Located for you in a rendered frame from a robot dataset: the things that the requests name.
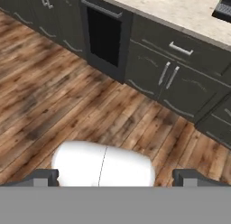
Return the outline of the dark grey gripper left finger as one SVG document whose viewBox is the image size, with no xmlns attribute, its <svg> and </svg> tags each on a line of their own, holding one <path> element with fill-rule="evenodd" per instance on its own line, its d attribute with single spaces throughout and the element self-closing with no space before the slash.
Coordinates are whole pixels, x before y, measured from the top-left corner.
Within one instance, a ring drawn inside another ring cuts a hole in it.
<svg viewBox="0 0 231 224">
<path fill-rule="evenodd" d="M 3 187 L 52 187 L 58 186 L 59 171 L 57 169 L 37 169 L 20 181 L 7 182 Z"/>
</svg>

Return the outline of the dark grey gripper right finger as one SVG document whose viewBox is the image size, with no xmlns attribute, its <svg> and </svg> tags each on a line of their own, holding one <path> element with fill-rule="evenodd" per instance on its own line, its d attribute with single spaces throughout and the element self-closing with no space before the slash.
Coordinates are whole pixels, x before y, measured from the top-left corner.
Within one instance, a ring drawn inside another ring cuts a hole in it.
<svg viewBox="0 0 231 224">
<path fill-rule="evenodd" d="M 175 187 L 229 187 L 228 183 L 210 179 L 195 169 L 174 169 L 172 178 Z"/>
</svg>

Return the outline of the white rounded object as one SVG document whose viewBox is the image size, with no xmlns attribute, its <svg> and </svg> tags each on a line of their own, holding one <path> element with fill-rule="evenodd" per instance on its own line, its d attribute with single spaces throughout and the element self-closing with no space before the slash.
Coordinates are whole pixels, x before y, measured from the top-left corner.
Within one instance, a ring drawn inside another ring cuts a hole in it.
<svg viewBox="0 0 231 224">
<path fill-rule="evenodd" d="M 148 156 L 87 141 L 65 141 L 51 168 L 62 187 L 153 187 L 155 170 Z"/>
</svg>

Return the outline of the dark grey corner cupboard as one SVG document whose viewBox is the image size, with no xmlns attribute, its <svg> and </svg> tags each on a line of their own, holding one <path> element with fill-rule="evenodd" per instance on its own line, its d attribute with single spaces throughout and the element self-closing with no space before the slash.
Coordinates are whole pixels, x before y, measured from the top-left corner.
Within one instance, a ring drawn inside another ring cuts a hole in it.
<svg viewBox="0 0 231 224">
<path fill-rule="evenodd" d="M 231 150 L 231 93 L 195 125 L 199 132 Z"/>
</svg>

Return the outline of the dark grey cupboard door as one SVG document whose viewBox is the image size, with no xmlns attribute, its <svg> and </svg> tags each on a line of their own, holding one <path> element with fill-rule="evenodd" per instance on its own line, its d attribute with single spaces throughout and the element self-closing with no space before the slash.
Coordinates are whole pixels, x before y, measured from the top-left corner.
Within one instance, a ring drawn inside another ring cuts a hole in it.
<svg viewBox="0 0 231 224">
<path fill-rule="evenodd" d="M 42 0 L 30 0 L 39 31 L 57 43 L 61 43 L 60 23 L 57 16 L 57 0 L 50 0 L 52 9 L 43 6 Z"/>
<path fill-rule="evenodd" d="M 32 11 L 28 0 L 0 0 L 0 10 L 27 26 L 33 26 Z"/>
<path fill-rule="evenodd" d="M 58 0 L 62 41 L 67 49 L 86 58 L 79 0 Z"/>
<path fill-rule="evenodd" d="M 159 78 L 168 61 L 171 65 L 164 76 L 162 84 L 159 86 Z M 159 101 L 176 67 L 177 64 L 174 59 L 139 42 L 130 41 L 125 83 L 139 90 L 147 97 Z"/>
<path fill-rule="evenodd" d="M 171 86 L 161 94 L 160 103 L 197 123 L 231 89 L 225 83 L 200 73 L 182 64 Z"/>
</svg>

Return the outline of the dark grey drawer front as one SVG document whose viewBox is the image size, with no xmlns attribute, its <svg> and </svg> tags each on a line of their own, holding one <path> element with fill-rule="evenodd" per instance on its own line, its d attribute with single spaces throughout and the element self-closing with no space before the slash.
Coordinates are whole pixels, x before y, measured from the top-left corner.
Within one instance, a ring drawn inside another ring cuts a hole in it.
<svg viewBox="0 0 231 224">
<path fill-rule="evenodd" d="M 132 39 L 165 51 L 177 60 L 218 78 L 224 79 L 231 76 L 231 51 L 201 41 L 165 24 L 135 15 Z M 187 51 L 193 50 L 194 52 L 187 56 L 175 51 L 169 47 L 171 42 Z"/>
</svg>

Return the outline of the dark grey dishwasher door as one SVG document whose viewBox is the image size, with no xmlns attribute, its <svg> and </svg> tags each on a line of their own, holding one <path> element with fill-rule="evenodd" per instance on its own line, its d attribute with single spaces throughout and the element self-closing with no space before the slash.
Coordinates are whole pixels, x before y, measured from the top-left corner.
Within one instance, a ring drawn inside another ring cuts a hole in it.
<svg viewBox="0 0 231 224">
<path fill-rule="evenodd" d="M 133 14 L 103 0 L 88 1 L 114 13 L 123 13 L 122 17 L 116 19 L 79 0 L 88 64 L 124 83 Z"/>
</svg>

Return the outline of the black countertop appliance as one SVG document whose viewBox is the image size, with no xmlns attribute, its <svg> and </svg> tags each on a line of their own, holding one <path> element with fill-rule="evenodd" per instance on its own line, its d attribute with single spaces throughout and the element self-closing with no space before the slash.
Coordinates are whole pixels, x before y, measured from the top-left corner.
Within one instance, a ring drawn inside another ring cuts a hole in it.
<svg viewBox="0 0 231 224">
<path fill-rule="evenodd" d="M 231 0 L 220 0 L 212 13 L 212 16 L 231 23 Z"/>
</svg>

